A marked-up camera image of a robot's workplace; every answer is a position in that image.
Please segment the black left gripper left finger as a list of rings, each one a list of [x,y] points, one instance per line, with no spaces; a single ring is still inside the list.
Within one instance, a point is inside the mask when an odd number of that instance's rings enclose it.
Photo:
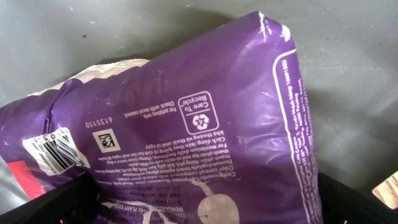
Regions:
[[[86,224],[98,214],[99,187],[89,174],[1,215],[1,224]]]

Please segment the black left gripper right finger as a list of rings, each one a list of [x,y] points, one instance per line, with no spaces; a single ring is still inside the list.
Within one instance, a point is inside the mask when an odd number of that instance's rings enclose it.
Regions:
[[[318,174],[324,224],[397,224],[397,212],[324,173]]]

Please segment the purple pad package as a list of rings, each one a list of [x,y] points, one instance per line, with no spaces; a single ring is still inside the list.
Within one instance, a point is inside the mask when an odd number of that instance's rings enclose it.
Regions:
[[[3,106],[1,157],[32,198],[91,174],[95,223],[323,221],[295,44],[259,11]]]

